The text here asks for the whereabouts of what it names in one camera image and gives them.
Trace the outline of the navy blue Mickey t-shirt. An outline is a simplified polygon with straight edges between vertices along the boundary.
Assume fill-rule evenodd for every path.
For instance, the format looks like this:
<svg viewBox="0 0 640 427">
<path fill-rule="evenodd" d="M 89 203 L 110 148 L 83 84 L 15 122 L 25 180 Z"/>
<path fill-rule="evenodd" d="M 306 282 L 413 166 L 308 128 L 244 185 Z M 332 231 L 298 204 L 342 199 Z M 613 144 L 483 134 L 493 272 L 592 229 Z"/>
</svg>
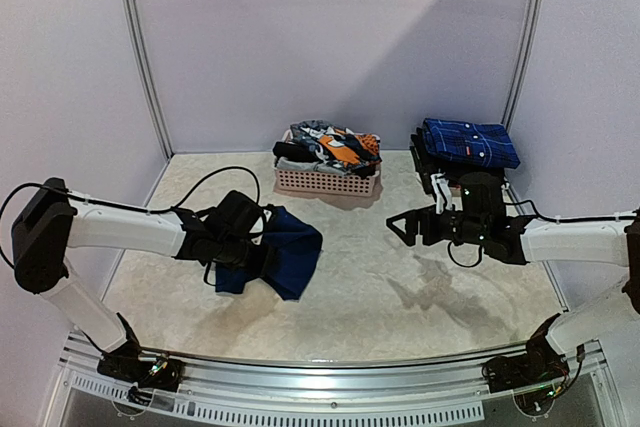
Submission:
<svg viewBox="0 0 640 427">
<path fill-rule="evenodd" d="M 242 294 L 257 279 L 269 285 L 284 301 L 298 301 L 311 281 L 320 257 L 322 234 L 289 213 L 268 205 L 270 214 L 261 242 L 245 267 L 215 264 L 217 292 Z"/>
</svg>

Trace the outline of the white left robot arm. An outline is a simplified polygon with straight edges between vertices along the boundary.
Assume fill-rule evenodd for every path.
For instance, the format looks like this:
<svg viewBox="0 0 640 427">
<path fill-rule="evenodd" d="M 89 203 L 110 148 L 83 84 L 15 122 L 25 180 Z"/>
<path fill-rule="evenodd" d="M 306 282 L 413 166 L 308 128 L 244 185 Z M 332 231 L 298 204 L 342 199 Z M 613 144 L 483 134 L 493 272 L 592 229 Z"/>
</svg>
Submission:
<svg viewBox="0 0 640 427">
<path fill-rule="evenodd" d="M 67 260 L 70 249 L 147 252 L 205 268 L 259 271 L 269 257 L 261 238 L 270 215 L 246 195 L 229 192 L 216 206 L 149 210 L 86 197 L 60 178 L 32 184 L 34 196 L 11 226 L 11 252 L 2 258 L 16 283 L 59 309 L 128 381 L 148 373 L 148 359 L 124 319 L 82 283 Z"/>
</svg>

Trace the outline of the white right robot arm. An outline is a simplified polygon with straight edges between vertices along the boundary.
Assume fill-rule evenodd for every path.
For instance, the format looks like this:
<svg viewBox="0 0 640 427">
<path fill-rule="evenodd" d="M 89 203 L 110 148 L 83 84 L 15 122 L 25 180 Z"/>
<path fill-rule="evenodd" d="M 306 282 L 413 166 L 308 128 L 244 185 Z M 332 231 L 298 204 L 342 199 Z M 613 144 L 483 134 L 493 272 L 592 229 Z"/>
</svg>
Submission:
<svg viewBox="0 0 640 427">
<path fill-rule="evenodd" d="M 627 269 L 626 276 L 596 298 L 546 320 L 527 341 L 514 371 L 537 383 L 573 349 L 639 318 L 639 214 L 601 217 L 546 217 L 539 212 L 510 216 L 502 183 L 485 172 L 459 180 L 461 205 L 454 206 L 447 182 L 432 178 L 435 202 L 386 221 L 407 246 L 475 245 L 481 257 L 510 265 L 587 262 Z"/>
</svg>

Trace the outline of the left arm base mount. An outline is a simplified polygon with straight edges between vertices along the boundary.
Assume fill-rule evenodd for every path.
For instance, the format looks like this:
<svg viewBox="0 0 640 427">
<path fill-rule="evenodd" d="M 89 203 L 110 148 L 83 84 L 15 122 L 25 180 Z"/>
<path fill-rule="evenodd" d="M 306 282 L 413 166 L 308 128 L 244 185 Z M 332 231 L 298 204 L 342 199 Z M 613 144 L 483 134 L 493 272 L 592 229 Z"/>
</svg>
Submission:
<svg viewBox="0 0 640 427">
<path fill-rule="evenodd" d="M 126 399 L 128 402 L 149 406 L 156 391 L 178 391 L 182 382 L 185 363 L 179 359 L 156 356 L 151 360 L 139 357 L 103 355 L 98 362 L 97 372 L 103 376 L 131 385 Z"/>
</svg>

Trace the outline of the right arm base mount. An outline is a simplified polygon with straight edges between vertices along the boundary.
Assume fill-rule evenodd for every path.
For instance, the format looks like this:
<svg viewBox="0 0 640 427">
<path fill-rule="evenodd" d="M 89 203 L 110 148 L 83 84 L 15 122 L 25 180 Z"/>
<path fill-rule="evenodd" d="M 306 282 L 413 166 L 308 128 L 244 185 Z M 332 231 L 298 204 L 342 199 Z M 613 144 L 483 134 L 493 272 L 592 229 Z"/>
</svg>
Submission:
<svg viewBox="0 0 640 427">
<path fill-rule="evenodd" d="M 576 348 L 578 367 L 573 376 L 565 354 L 549 347 L 527 345 L 518 356 L 496 356 L 482 365 L 481 373 L 491 393 L 515 391 L 516 408 L 532 418 L 547 415 L 556 400 L 566 394 L 581 374 L 585 345 Z"/>
</svg>

